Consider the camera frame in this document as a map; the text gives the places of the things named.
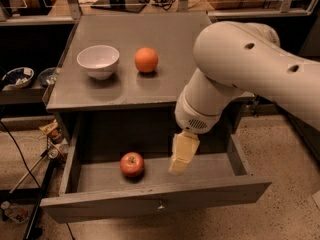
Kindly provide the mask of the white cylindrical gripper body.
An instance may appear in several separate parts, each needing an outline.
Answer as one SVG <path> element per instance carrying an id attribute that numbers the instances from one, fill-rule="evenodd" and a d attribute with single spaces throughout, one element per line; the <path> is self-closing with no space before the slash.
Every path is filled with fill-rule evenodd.
<path id="1" fill-rule="evenodd" d="M 203 115 L 197 112 L 186 99 L 185 92 L 182 92 L 177 100 L 175 120 L 178 126 L 193 134 L 205 134 L 220 120 L 221 115 Z"/>

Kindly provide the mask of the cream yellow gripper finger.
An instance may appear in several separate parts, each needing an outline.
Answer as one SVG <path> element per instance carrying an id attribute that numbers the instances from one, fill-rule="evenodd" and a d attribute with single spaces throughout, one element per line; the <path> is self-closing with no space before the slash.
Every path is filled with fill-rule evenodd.
<path id="1" fill-rule="evenodd" d="M 199 145 L 200 140 L 197 134 L 187 131 L 175 134 L 169 172 L 175 175 L 183 174 L 193 160 Z"/>

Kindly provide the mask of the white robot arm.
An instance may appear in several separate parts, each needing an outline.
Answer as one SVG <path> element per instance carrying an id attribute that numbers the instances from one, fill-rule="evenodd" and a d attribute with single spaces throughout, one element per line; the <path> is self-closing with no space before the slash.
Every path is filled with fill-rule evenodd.
<path id="1" fill-rule="evenodd" d="M 223 109 L 244 92 L 262 96 L 320 130 L 320 63 L 280 48 L 276 31 L 258 23 L 221 21 L 193 46 L 196 70 L 175 107 L 182 132 L 173 138 L 169 172 L 181 175 Z"/>

